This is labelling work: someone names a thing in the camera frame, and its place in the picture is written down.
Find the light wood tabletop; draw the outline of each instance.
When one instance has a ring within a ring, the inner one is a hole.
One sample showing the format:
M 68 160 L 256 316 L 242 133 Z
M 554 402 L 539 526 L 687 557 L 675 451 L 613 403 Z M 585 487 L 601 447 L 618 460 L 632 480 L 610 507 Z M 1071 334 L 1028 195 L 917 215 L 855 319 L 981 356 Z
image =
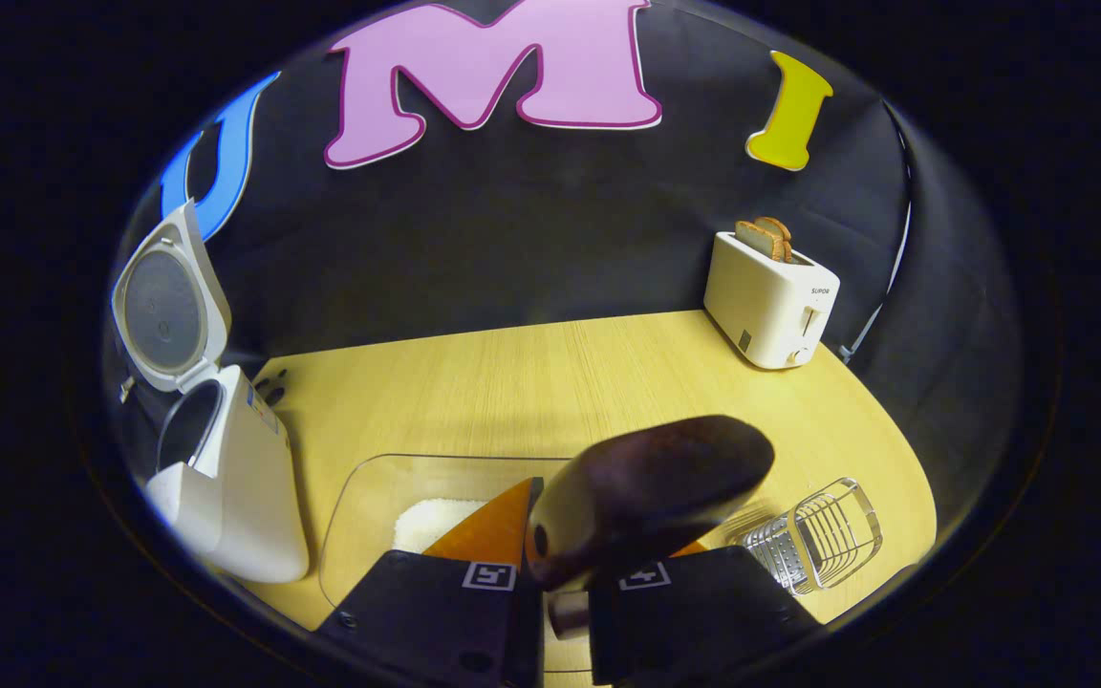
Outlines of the light wood tabletop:
M 489 465 L 503 469 L 488 480 L 478 480 L 472 469 L 458 470 L 458 479 L 433 480 L 424 470 L 430 459 L 384 454 L 567 459 L 600 439 L 674 419 L 741 418 L 776 448 L 772 471 L 743 515 L 774 517 L 839 478 L 858 481 L 877 512 L 881 552 L 838 587 L 798 598 L 822 623 L 920 561 L 936 536 L 934 500 L 920 462 L 842 362 L 820 347 L 799 369 L 760 370 L 740 357 L 704 310 L 298 353 L 268 361 L 258 375 L 262 379 L 285 389 L 274 408 L 293 439 L 312 565 L 294 583 L 244 585 L 309 630 L 340 601 L 330 597 L 350 590 L 388 548 L 394 514 L 428 496 L 487 500 L 562 466 L 558 460 L 503 461 Z M 356 467 L 377 457 L 345 491 Z M 424 465 L 416 466 L 419 460 Z M 534 465 L 538 469 L 530 470 Z M 377 488 L 364 492 L 385 496 L 352 498 L 373 469 L 380 470 Z M 331 535 L 340 496 L 342 513 Z M 341 528 L 350 534 L 337 534 Z M 727 544 L 720 528 L 704 543 Z M 590 685 L 587 641 L 549 637 L 547 671 L 578 671 L 547 674 L 547 682 Z

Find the white appliance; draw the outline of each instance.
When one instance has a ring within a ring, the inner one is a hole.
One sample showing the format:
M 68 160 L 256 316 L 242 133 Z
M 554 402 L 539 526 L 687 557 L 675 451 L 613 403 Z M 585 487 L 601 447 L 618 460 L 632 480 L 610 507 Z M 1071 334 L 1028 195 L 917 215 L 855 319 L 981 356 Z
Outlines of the white appliance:
M 228 574 L 288 583 L 308 570 L 287 428 L 219 368 L 231 310 L 188 200 L 148 234 L 112 291 L 141 376 L 183 397 L 170 411 L 145 495 L 181 543 Z
M 778 262 L 734 232 L 718 231 L 712 240 L 704 308 L 761 369 L 805 365 L 838 293 L 836 273 L 796 250 L 793 262 Z

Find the white rice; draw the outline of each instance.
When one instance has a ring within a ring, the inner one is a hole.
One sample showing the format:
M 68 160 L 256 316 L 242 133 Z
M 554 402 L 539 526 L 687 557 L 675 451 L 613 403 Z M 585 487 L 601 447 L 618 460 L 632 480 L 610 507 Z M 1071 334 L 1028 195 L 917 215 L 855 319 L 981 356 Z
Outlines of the white rice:
M 393 549 L 423 554 L 483 504 L 472 500 L 423 500 L 397 517 Z

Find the wooden table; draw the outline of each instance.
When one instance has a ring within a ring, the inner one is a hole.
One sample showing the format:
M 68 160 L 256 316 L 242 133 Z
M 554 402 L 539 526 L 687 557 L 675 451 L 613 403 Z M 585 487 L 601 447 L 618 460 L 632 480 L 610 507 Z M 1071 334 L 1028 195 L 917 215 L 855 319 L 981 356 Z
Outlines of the wooden table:
M 798 598 L 822 623 L 920 561 L 936 535 L 920 462 L 847 367 L 820 347 L 800 369 L 760 370 L 704 310 L 298 353 L 268 362 L 258 379 L 286 387 L 275 411 L 293 437 L 314 565 L 298 582 L 246 585 L 309 630 L 333 609 L 317 567 L 337 500 L 352 469 L 381 454 L 569 458 L 600 439 L 678 418 L 741 418 L 776 447 L 776 465 L 749 510 L 772 517 L 843 476 L 877 510 L 877 556 L 839 587 Z M 377 525 L 377 537 L 392 537 L 392 527 Z M 587 641 L 550 641 L 547 670 L 587 667 Z M 589 685 L 588 676 L 547 674 L 547 681 Z

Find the blue letter u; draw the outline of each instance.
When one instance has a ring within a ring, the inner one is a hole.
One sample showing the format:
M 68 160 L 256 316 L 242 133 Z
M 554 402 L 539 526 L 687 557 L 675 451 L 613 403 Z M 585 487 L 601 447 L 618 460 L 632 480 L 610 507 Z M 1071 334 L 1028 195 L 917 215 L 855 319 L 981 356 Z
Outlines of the blue letter u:
M 198 227 L 201 228 L 201 240 L 210 239 L 236 210 L 244 182 L 249 177 L 250 157 L 253 156 L 253 112 L 258 108 L 258 97 L 266 86 L 279 78 L 274 73 L 263 78 L 257 86 L 241 92 L 236 100 L 215 117 L 221 122 L 219 129 L 219 157 L 215 170 L 215 183 L 206 197 L 195 201 L 198 215 Z M 186 183 L 189 171 L 189 154 L 201 139 L 201 131 L 193 136 L 184 148 L 172 157 L 172 162 L 161 177 L 161 217 L 167 217 L 189 199 Z

